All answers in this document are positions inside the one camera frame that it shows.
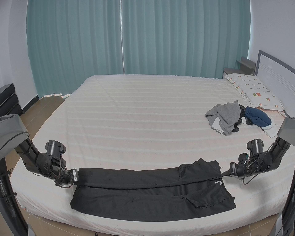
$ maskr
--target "teal curtain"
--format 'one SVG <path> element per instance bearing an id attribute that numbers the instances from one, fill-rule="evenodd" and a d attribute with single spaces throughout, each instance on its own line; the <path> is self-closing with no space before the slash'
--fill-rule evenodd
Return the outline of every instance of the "teal curtain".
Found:
<path id="1" fill-rule="evenodd" d="M 247 57 L 249 0 L 122 0 L 125 74 L 222 78 Z"/>
<path id="2" fill-rule="evenodd" d="M 29 0 L 27 42 L 39 97 L 123 74 L 119 0 Z"/>

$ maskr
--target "bed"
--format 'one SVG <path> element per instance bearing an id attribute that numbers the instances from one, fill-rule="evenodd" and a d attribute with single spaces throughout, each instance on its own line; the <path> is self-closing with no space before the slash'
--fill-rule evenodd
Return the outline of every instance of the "bed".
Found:
<path id="1" fill-rule="evenodd" d="M 284 70 L 289 70 L 284 66 L 285 69 L 274 69 L 272 66 L 277 59 L 265 56 L 263 52 L 260 54 L 258 77 L 269 80 L 270 76 L 280 74 L 282 77 Z M 266 70 L 261 69 L 262 64 L 266 65 Z M 270 82 L 269 89 L 275 92 L 272 85 Z M 285 99 L 294 98 L 294 93 L 286 96 L 289 97 L 281 99 L 283 104 Z M 206 111 L 216 104 L 236 99 L 247 106 L 239 92 L 225 79 L 92 76 L 56 109 L 33 142 L 40 152 L 45 152 L 48 140 L 62 142 L 67 147 L 63 158 L 68 169 L 148 170 L 176 167 L 203 158 L 207 162 L 217 160 L 223 172 L 228 170 L 230 162 L 237 162 L 239 154 L 248 152 L 248 141 L 261 138 L 266 150 L 275 140 L 257 126 L 241 124 L 237 133 L 227 136 L 210 128 L 204 115 Z M 294 111 L 291 105 L 287 104 L 289 115 Z M 284 114 L 277 111 L 266 113 L 279 128 Z M 52 180 L 28 172 L 22 160 L 17 163 L 10 180 L 20 205 L 47 219 L 113 235 L 209 235 L 279 213 L 291 185 L 294 157 L 295 148 L 291 146 L 278 169 L 258 175 L 248 185 L 236 178 L 224 177 L 226 189 L 235 197 L 235 209 L 173 222 L 124 221 L 75 211 L 69 204 L 75 187 L 56 187 Z"/>

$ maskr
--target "pillow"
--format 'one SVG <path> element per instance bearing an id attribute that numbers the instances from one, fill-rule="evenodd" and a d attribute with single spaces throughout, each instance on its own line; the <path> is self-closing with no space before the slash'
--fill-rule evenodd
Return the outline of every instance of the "pillow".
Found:
<path id="1" fill-rule="evenodd" d="M 224 76 L 239 91 L 250 107 L 282 111 L 281 101 L 255 75 L 228 74 Z"/>

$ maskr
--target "blue knit garment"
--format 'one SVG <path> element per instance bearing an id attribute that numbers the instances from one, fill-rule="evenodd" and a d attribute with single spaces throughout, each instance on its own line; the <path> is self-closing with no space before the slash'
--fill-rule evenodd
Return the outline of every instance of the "blue knit garment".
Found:
<path id="1" fill-rule="evenodd" d="M 254 107 L 246 107 L 245 109 L 245 117 L 250 119 L 253 124 L 259 127 L 265 127 L 271 125 L 271 120 L 268 115 Z"/>

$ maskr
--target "tiled floor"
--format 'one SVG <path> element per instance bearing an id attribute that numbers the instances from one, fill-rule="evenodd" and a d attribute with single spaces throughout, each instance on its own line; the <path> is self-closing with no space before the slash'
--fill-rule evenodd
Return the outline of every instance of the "tiled floor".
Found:
<path id="1" fill-rule="evenodd" d="M 30 137 L 33 138 L 42 124 L 50 117 L 50 115 L 58 108 L 64 99 L 60 96 L 43 97 L 37 101 L 25 114 L 21 115 L 21 119 L 27 130 L 30 132 Z M 11 152 L 6 157 L 7 169 L 13 168 L 19 160 L 19 156 L 15 151 Z M 74 226 L 63 224 L 39 217 L 21 209 L 21 212 L 29 222 L 36 236 L 95 236 L 94 231 L 76 228 Z M 277 215 L 267 217 L 256 223 L 245 225 L 243 227 L 219 233 L 214 236 L 267 236 L 270 233 L 272 226 L 277 219 Z M 3 217 L 0 215 L 0 236 L 11 236 Z M 99 233 L 99 236 L 108 236 L 107 234 Z"/>

